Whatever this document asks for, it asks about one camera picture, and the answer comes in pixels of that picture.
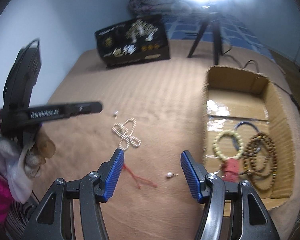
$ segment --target blue bangle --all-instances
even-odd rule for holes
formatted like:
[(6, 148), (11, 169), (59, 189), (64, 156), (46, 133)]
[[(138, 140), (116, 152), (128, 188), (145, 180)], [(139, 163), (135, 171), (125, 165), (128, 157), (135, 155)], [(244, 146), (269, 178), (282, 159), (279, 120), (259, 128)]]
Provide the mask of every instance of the blue bangle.
[[(252, 126), (256, 130), (257, 133), (260, 132), (259, 129), (253, 123), (248, 122), (248, 121), (239, 122), (238, 124), (235, 125), (234, 130), (236, 131), (239, 126), (244, 125), (244, 124)], [(234, 148), (238, 151), (239, 146), (237, 145), (237, 141), (235, 139), (232, 139), (232, 143), (233, 143)], [(259, 145), (258, 148), (256, 149), (256, 153), (258, 153), (260, 150), (261, 150), (261, 145)]]

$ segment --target blue ribbed pad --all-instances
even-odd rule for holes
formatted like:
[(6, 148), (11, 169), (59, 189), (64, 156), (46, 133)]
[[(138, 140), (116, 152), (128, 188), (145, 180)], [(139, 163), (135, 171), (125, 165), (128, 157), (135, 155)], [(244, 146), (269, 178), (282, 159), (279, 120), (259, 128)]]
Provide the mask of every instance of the blue ribbed pad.
[(181, 153), (181, 167), (183, 169), (185, 178), (187, 179), (192, 197), (200, 202), (200, 200), (203, 198), (201, 194), (200, 181), (184, 152)]
[(124, 153), (123, 150), (120, 150), (114, 164), (111, 167), (108, 177), (105, 181), (105, 192), (103, 193), (103, 198), (105, 201), (108, 201), (112, 197), (115, 186), (117, 185), (122, 167), (124, 163)]

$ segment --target black box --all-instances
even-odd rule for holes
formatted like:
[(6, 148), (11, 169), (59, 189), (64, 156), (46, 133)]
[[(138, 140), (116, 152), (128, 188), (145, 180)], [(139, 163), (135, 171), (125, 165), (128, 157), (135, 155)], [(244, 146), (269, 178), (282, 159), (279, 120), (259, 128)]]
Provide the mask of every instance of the black box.
[(101, 59), (108, 67), (170, 59), (161, 19), (161, 15), (149, 15), (96, 31)]

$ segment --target wall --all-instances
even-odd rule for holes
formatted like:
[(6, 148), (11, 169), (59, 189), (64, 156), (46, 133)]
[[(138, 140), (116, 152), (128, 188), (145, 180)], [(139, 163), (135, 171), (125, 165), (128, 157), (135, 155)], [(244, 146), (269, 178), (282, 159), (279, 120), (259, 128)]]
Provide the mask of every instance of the wall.
[(300, 11), (294, 0), (229, 0), (223, 12), (239, 18), (269, 49), (300, 63)]
[(94, 32), (131, 18), (128, 1), (12, 0), (0, 16), (0, 108), (21, 47), (41, 39), (42, 68), (30, 104), (45, 104), (78, 57), (95, 48)]

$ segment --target beige blanket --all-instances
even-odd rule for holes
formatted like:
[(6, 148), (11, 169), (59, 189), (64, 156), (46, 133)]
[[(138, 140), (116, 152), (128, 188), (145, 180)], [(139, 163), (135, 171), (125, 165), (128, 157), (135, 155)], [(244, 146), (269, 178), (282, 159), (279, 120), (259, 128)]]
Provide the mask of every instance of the beige blanket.
[[(187, 59), (191, 45), (192, 41), (173, 40), (170, 60), (113, 70), (106, 70), (95, 50), (82, 54), (49, 102), (100, 100), (104, 110), (45, 124), (57, 151), (47, 160), (35, 193), (42, 197), (56, 178), (75, 180), (97, 170), (118, 147), (119, 138), (111, 131), (114, 123), (134, 117), (134, 135), (142, 144), (125, 152), (125, 163), (137, 175), (156, 182), (158, 188), (141, 185), (137, 189), (129, 173), (122, 171), (114, 196), (101, 205), (109, 238), (193, 239), (202, 209), (191, 197), (180, 154), (187, 149), (197, 161), (201, 160), (201, 89), (213, 55), (212, 43), (201, 42), (197, 56)], [(280, 68), (268, 58), (236, 47), (229, 54), (242, 64), (250, 59), (258, 61), (262, 73), (290, 91)], [(230, 57), (221, 57), (220, 64), (237, 66)], [(286, 240), (300, 207), (300, 118), (289, 96), (281, 94), (295, 143), (296, 180), (288, 203), (270, 213), (281, 239)], [(114, 111), (119, 112), (117, 120)], [(165, 175), (169, 171), (180, 176), (167, 180)], [(75, 204), (75, 228), (80, 240), (78, 201)]]

